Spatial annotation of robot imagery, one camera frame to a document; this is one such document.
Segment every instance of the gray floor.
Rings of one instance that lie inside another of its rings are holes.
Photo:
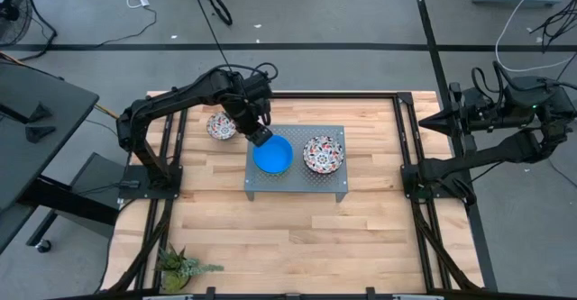
[[[138,38],[122,43],[210,43],[212,38],[195,0],[150,0],[158,23]],[[425,43],[415,0],[225,0],[235,24],[211,20],[222,42],[384,42]],[[426,0],[437,42],[494,44],[510,8],[472,5],[470,0]],[[99,43],[139,31],[151,19],[129,10],[125,0],[36,0],[46,19],[59,30],[57,43]],[[536,27],[552,10],[521,10],[503,44],[535,44],[527,27]],[[574,44],[577,32],[561,43]],[[41,43],[33,24],[23,43]],[[16,57],[25,52],[12,52]],[[276,89],[436,90],[428,52],[367,50],[227,51],[235,63],[271,61],[279,66]],[[567,53],[503,53],[510,67],[533,67],[567,58]],[[470,86],[470,69],[494,75],[492,53],[441,53],[448,81]],[[203,70],[222,63],[215,51],[49,52],[31,65],[63,76],[100,95],[102,105],[120,113],[147,90],[190,83]],[[556,77],[559,68],[535,72]],[[575,83],[577,63],[564,78]],[[572,99],[577,95],[571,92]],[[114,125],[99,113],[90,119]],[[480,147],[497,143],[505,132],[476,134]],[[573,135],[551,157],[577,180]],[[115,137],[90,123],[81,125],[45,174],[69,182],[92,152],[118,163],[125,160]],[[577,191],[547,162],[504,164],[475,183],[481,217],[499,290],[577,296]],[[107,239],[64,219],[48,231],[51,253],[23,246],[46,209],[38,210],[0,256],[0,289],[9,299],[41,299],[93,291],[101,277]]]

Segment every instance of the patterned bowl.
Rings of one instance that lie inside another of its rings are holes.
[[[303,159],[307,167],[316,173],[330,174],[343,164],[343,146],[334,138],[318,136],[305,145]]]
[[[206,130],[211,137],[218,140],[227,140],[236,133],[234,121],[225,112],[215,113],[208,118]]]

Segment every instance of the wooden table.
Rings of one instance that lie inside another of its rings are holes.
[[[439,111],[435,92],[413,92],[413,97],[417,119]],[[223,265],[224,272],[195,277],[183,292],[204,294],[208,286],[219,294],[362,294],[367,286],[377,293],[424,292],[415,225],[399,174],[402,157],[391,101],[277,99],[271,106],[276,124],[344,125],[349,194],[340,204],[332,194],[293,193],[260,193],[249,202],[243,191],[247,140],[240,134],[229,141],[210,138],[206,120],[221,108],[191,108],[181,157],[185,174],[169,242],[177,250],[186,246],[187,257]],[[403,113],[410,134],[404,106]],[[174,121],[176,132],[177,116]],[[157,152],[163,124],[159,119],[149,129],[148,141]],[[420,132],[427,157],[451,157],[445,136]],[[410,150],[415,163],[412,143]],[[116,282],[138,253],[149,202],[137,200],[118,218],[103,288]],[[482,285],[463,204],[455,199],[435,204],[445,247]],[[440,287],[436,257],[429,253]],[[151,255],[145,286],[151,285],[153,261]]]

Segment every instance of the perforated metal platform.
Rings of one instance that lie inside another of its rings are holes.
[[[296,192],[296,193],[335,193],[336,202],[341,202],[348,192],[346,157],[341,167],[332,174],[318,174],[310,170],[303,160],[305,144],[319,135],[335,138],[344,145],[344,127],[341,125],[271,125],[274,134],[283,136],[290,142],[293,161],[290,168],[282,174],[272,175],[260,170],[252,159],[254,146],[249,143],[246,153],[246,175],[244,191],[249,200],[254,192]]]

